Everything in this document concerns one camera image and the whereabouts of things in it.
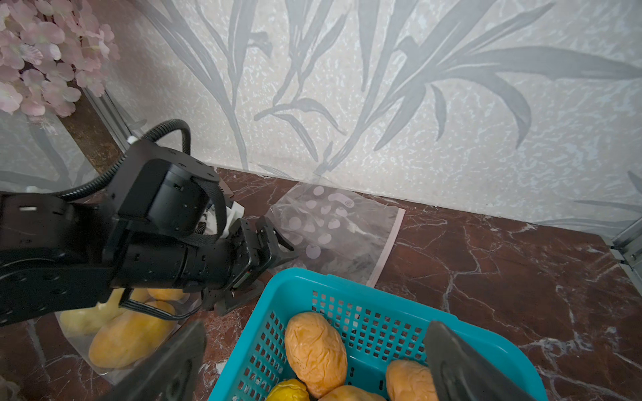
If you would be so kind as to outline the green potato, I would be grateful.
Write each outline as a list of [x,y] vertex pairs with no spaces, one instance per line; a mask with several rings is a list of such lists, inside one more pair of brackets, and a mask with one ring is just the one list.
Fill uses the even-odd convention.
[[127,312],[127,309],[119,306],[123,292],[123,288],[113,290],[107,302],[98,302],[94,307],[60,312],[58,321],[63,334],[73,338],[99,332],[102,327]]

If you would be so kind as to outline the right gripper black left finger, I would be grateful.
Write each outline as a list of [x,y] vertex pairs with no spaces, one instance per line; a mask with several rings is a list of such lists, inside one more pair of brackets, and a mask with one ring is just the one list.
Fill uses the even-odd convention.
[[100,398],[113,401],[192,400],[206,346],[203,323],[191,322]]

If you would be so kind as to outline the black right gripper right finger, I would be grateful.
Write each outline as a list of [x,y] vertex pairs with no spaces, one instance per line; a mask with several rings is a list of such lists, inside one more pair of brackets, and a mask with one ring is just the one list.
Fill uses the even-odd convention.
[[430,322],[423,345],[439,400],[534,401],[443,322]]

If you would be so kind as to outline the yellow orange potato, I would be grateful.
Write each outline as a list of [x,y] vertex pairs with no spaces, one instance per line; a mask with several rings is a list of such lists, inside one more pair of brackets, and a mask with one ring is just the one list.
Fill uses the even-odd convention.
[[97,332],[90,344],[90,362],[100,369],[126,368],[156,351],[176,325],[175,321],[125,312]]

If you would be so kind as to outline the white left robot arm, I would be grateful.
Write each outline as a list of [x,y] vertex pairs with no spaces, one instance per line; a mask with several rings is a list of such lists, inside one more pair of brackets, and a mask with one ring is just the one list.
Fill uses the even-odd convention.
[[1,195],[1,323],[88,308],[122,290],[120,306],[177,320],[132,297],[137,288],[200,295],[229,312],[269,268],[297,257],[269,219],[227,221],[217,172],[191,156],[183,120],[167,120],[110,170],[54,193]]

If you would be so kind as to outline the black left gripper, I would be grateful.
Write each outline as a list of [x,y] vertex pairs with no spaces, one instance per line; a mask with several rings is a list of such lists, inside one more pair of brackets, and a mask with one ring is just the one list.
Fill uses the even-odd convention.
[[102,201],[102,262],[114,270],[112,287],[203,290],[200,309],[217,316],[259,298],[263,272],[299,253],[267,217],[257,232],[239,220],[224,237],[226,206],[212,167],[137,141]]

